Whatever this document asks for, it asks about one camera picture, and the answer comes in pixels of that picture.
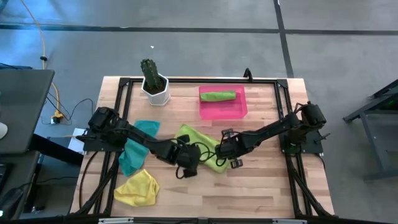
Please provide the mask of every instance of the gray floor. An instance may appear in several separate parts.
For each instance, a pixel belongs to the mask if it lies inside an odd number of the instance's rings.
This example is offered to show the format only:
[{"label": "gray floor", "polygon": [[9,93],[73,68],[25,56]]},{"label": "gray floor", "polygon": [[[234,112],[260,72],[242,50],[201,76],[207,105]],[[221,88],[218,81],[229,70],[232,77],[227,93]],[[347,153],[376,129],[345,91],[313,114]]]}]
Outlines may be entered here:
[{"label": "gray floor", "polygon": [[[277,28],[272,0],[120,0],[27,2],[43,24],[136,27]],[[282,0],[287,29],[397,30],[393,0]],[[0,22],[28,22],[21,3],[10,0]],[[55,70],[68,110],[84,98],[97,100],[105,75],[140,75],[142,58],[153,58],[166,76],[286,77],[278,34],[170,32],[44,32],[48,68]],[[288,35],[295,77],[327,120],[322,132],[333,206],[344,218],[396,223],[398,180],[364,183],[376,171],[362,125],[342,117],[398,76],[398,36]],[[40,68],[36,30],[0,30],[0,62]],[[44,122],[53,113],[44,106]],[[36,133],[64,136],[84,128],[90,105],[79,106],[71,126],[38,124]]]}]

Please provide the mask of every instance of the cloth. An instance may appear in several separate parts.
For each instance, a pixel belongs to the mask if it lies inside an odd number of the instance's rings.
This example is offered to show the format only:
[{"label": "cloth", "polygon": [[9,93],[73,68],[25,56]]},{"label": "cloth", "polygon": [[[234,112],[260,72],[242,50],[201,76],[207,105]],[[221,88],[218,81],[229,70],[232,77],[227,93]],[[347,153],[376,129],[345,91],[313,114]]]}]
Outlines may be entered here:
[{"label": "cloth", "polygon": [[[158,121],[136,121],[134,127],[154,137],[159,130]],[[124,145],[124,152],[119,156],[122,173],[127,177],[140,169],[148,154],[148,148],[128,139]]]},{"label": "cloth", "polygon": [[[175,135],[175,138],[187,134],[189,135],[190,138],[190,144],[194,143],[194,142],[201,142],[203,144],[205,144],[207,147],[209,147],[211,152],[215,153],[215,147],[216,145],[218,145],[220,142],[205,135],[202,134],[200,132],[198,132],[197,130],[191,128],[190,126],[183,124],[181,125],[178,133]],[[199,146],[200,148],[200,152],[204,153],[207,152],[207,148],[205,146],[202,146],[201,144],[197,144],[197,146]],[[200,160],[203,161],[208,157],[208,154],[205,153],[204,155],[201,156]],[[207,165],[208,167],[210,167],[211,169],[213,169],[214,171],[218,172],[218,173],[222,173],[224,172],[227,168],[230,167],[229,161],[226,161],[224,163],[224,165],[222,165],[221,167],[216,165],[216,160],[217,157],[213,156],[212,158],[210,158],[209,160],[207,160],[205,162],[205,165]]]},{"label": "cloth", "polygon": [[219,102],[226,100],[235,100],[235,90],[225,90],[217,92],[200,93],[200,99],[205,102]]},{"label": "cloth", "polygon": [[130,177],[125,184],[116,188],[114,198],[134,207],[154,205],[159,184],[143,169]]}]

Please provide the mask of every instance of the teal cloth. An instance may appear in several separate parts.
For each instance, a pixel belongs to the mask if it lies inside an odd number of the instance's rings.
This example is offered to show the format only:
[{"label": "teal cloth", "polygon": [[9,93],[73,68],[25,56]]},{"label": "teal cloth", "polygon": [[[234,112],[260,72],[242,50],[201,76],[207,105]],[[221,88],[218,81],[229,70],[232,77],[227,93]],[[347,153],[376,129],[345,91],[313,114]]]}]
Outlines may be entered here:
[{"label": "teal cloth", "polygon": [[[136,121],[134,127],[154,137],[159,130],[158,121]],[[124,152],[119,156],[120,168],[125,176],[130,176],[140,169],[148,154],[148,148],[128,139],[124,145]]]}]

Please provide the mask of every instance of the pink container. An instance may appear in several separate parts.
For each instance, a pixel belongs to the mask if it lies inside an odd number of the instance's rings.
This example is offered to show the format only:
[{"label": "pink container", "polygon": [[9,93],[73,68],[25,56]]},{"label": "pink container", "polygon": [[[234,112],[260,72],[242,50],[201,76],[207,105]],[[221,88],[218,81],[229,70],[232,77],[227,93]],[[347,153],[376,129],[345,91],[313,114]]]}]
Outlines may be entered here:
[{"label": "pink container", "polygon": [[199,99],[200,93],[225,90],[235,90],[236,99],[221,102],[202,102],[200,100],[199,112],[202,119],[241,119],[248,113],[243,85],[199,86]]}]

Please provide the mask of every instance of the cactus plant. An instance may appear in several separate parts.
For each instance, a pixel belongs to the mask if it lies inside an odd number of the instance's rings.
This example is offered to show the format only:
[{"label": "cactus plant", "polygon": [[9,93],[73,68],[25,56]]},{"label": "cactus plant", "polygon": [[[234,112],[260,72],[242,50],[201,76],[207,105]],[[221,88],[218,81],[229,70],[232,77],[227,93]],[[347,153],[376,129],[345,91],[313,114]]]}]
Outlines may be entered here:
[{"label": "cactus plant", "polygon": [[141,70],[144,73],[146,89],[152,94],[164,90],[164,81],[157,73],[156,64],[151,59],[144,59],[141,62]]}]

